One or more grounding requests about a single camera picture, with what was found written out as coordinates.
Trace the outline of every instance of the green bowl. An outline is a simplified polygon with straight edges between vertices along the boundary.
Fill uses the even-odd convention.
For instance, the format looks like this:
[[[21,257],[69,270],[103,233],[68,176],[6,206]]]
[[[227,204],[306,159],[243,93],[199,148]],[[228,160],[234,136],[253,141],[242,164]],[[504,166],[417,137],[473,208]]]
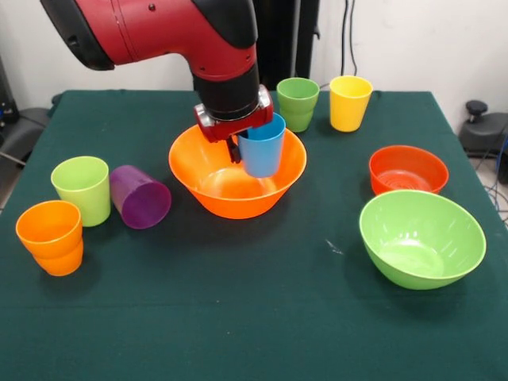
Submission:
[[[373,198],[360,215],[360,232],[374,265],[411,290],[447,286],[482,262],[485,235],[454,202],[419,190]]]

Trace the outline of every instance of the lime green cup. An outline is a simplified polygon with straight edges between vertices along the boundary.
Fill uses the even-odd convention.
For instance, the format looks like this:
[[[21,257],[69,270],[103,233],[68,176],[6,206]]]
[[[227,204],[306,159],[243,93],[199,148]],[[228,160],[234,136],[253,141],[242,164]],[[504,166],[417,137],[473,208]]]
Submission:
[[[288,78],[277,85],[280,114],[294,133],[305,131],[314,115],[319,86],[307,78]]]
[[[463,278],[479,266],[487,248],[482,228],[469,212],[421,190],[373,198],[360,215],[360,232],[374,265],[411,290]]]
[[[110,169],[98,157],[64,161],[53,170],[51,182],[62,200],[79,208],[83,226],[100,225],[110,216]]]

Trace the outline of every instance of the cup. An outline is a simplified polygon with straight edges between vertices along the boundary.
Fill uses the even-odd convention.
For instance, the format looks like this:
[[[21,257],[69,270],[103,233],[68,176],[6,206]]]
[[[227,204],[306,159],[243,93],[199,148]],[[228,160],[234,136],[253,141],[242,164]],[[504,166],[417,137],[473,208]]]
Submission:
[[[79,156],[59,164],[51,182],[62,200],[81,211],[83,226],[102,224],[111,213],[109,168],[93,156]]]
[[[70,202],[56,200],[32,206],[18,218],[16,234],[49,275],[69,275],[83,261],[81,213]]]
[[[366,79],[353,75],[336,77],[330,83],[330,123],[337,131],[356,131],[364,119],[372,94]]]
[[[318,102],[319,86],[307,78],[288,78],[277,85],[280,114],[287,128],[301,133],[309,127]]]
[[[171,207],[171,192],[166,186],[132,165],[111,172],[110,189],[121,219],[133,229],[157,225]]]
[[[270,177],[279,170],[285,130],[283,117],[274,113],[270,123],[248,129],[247,136],[238,135],[241,159],[250,176]]]

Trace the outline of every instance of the blue cup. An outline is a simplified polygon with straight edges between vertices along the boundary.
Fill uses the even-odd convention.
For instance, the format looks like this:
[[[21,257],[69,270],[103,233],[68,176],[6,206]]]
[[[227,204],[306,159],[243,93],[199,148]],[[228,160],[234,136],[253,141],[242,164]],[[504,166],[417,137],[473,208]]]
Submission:
[[[286,121],[278,114],[273,120],[257,129],[248,129],[247,136],[238,136],[241,159],[245,171],[252,177],[273,176],[279,170],[283,153]]]

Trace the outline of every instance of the table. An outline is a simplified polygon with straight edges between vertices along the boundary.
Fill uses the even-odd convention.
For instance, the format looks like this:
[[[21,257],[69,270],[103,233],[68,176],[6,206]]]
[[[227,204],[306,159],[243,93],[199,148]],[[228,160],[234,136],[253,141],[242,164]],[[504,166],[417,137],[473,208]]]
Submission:
[[[508,379],[508,234],[430,93],[376,91],[350,134],[331,129],[322,93],[301,135],[304,175],[246,221],[209,214],[169,171],[197,103],[192,92],[65,93],[0,216],[2,380]],[[404,290],[368,259],[358,217],[373,197],[368,158],[386,144],[440,156],[443,195],[485,229],[486,259],[458,283]],[[57,279],[14,224],[56,198],[52,169],[79,155],[137,165],[174,204],[145,231],[114,210],[85,229],[82,267]]]

